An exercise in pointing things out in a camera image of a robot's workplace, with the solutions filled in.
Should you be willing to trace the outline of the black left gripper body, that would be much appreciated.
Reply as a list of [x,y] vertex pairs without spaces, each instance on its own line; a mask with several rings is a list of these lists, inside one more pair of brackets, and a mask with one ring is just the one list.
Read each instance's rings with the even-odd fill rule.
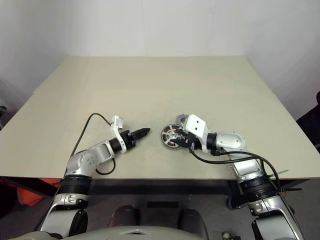
[[136,146],[136,143],[137,143],[136,135],[137,134],[135,131],[130,132],[129,130],[123,131],[121,133],[121,137],[124,141],[127,151],[131,150]]

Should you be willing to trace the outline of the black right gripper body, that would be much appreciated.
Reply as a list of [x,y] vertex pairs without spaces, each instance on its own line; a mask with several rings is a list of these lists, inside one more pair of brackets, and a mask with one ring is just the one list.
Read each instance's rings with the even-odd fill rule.
[[188,149],[192,152],[195,150],[201,150],[202,149],[202,144],[200,140],[193,134],[193,133],[188,133],[185,137],[185,143],[188,147]]

